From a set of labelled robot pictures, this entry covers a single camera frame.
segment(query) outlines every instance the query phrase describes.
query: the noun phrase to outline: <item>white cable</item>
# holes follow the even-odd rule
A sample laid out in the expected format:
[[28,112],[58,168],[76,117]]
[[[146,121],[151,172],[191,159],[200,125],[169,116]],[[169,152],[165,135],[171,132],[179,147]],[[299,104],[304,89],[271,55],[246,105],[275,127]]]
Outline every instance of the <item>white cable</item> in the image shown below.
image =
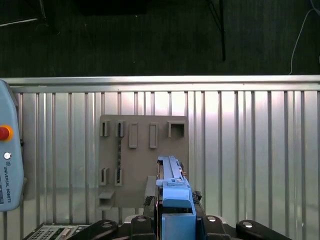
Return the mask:
[[292,65],[293,65],[293,62],[294,62],[294,56],[295,56],[296,48],[297,48],[297,45],[298,45],[298,42],[299,42],[299,39],[300,39],[302,30],[304,29],[304,26],[305,26],[305,23],[306,23],[306,20],[307,20],[307,17],[308,17],[308,15],[309,15],[309,13],[311,13],[312,11],[314,11],[313,8],[310,9],[310,10],[307,12],[307,14],[305,15],[304,20],[303,20],[303,23],[302,23],[302,26],[301,26],[301,29],[300,29],[300,33],[299,33],[299,35],[298,35],[298,37],[297,37],[297,39],[296,39],[296,42],[295,42],[295,45],[294,45],[294,48],[293,48],[293,51],[292,51],[292,56],[291,56],[291,64],[290,64],[290,73],[289,73],[289,75],[291,75],[291,74],[292,74],[292,71],[293,71]]
[[299,33],[299,35],[298,35],[298,37],[297,37],[297,39],[296,39],[296,42],[295,42],[295,45],[294,45],[294,48],[293,48],[293,51],[292,51],[291,62],[290,62],[290,73],[289,73],[289,75],[291,75],[291,74],[292,74],[292,71],[293,71],[293,61],[294,61],[294,56],[295,56],[296,48],[297,48],[297,45],[298,45],[298,42],[299,42],[301,33],[302,33],[303,29],[304,29],[306,20],[307,20],[307,18],[308,18],[308,16],[309,16],[309,13],[311,13],[312,11],[315,11],[316,14],[318,14],[318,15],[320,16],[320,10],[315,7],[313,0],[310,0],[310,3],[311,3],[311,6],[312,6],[312,9],[310,9],[310,10],[306,13],[306,15],[305,15],[305,17],[304,17],[304,20],[303,20],[303,23],[302,23],[302,26],[301,26],[301,29],[300,29],[300,33]]

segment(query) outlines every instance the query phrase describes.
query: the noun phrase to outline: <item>slot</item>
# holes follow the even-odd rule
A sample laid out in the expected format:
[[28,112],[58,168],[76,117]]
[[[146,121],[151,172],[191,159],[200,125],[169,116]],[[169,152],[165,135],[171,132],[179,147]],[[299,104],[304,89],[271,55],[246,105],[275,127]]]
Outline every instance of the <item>slot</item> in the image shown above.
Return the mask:
[[158,148],[158,132],[159,124],[157,122],[151,122],[149,126],[149,148]]
[[184,138],[185,122],[184,121],[168,121],[168,137],[169,138]]
[[119,171],[116,169],[114,173],[114,185],[117,187],[122,186],[122,179],[123,179],[123,171],[120,169]]
[[138,147],[138,123],[131,122],[129,125],[129,148],[136,149]]
[[110,210],[115,204],[115,191],[103,191],[99,194],[99,208]]
[[125,131],[126,131],[126,121],[120,120],[116,124],[116,137],[123,138],[125,136]]
[[109,183],[109,168],[102,168],[99,175],[99,185],[106,186]]
[[110,121],[103,121],[100,125],[100,137],[110,136]]

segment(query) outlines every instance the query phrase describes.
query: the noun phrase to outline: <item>circuit board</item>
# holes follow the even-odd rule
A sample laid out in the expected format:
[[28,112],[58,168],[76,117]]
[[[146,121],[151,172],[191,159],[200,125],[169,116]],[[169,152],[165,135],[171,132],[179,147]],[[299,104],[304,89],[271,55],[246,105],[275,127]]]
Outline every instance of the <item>circuit board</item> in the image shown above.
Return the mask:
[[23,240],[67,240],[69,237],[79,233],[89,225],[61,225],[41,224]]

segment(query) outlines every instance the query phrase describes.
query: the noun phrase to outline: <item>horizontal metal bar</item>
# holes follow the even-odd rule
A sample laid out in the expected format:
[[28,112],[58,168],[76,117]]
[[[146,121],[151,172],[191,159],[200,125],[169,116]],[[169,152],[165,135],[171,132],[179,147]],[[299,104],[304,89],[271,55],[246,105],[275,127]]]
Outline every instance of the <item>horizontal metal bar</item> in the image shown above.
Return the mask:
[[247,84],[247,83],[182,83],[124,84],[92,86],[13,86],[14,93],[99,93],[99,92],[189,92],[189,91],[320,91],[317,83]]
[[265,76],[110,76],[4,78],[11,86],[100,86],[140,84],[320,84],[320,75]]
[[28,22],[34,22],[37,20],[38,20],[38,18],[30,18],[30,19],[25,19],[25,20],[12,21],[12,22],[0,24],[0,27],[6,27],[6,26],[14,25],[14,24],[24,24],[24,23],[28,23]]

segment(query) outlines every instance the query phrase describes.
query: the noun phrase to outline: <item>universal robots logo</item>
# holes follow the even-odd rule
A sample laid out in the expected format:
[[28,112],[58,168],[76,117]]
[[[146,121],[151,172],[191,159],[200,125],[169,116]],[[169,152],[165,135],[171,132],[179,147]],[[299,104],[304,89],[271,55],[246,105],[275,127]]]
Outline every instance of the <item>universal robots logo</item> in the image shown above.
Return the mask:
[[5,192],[8,203],[11,203],[11,194],[10,194],[10,182],[9,182],[9,174],[8,167],[11,165],[9,161],[7,161],[6,166],[4,167],[4,179],[5,179]]

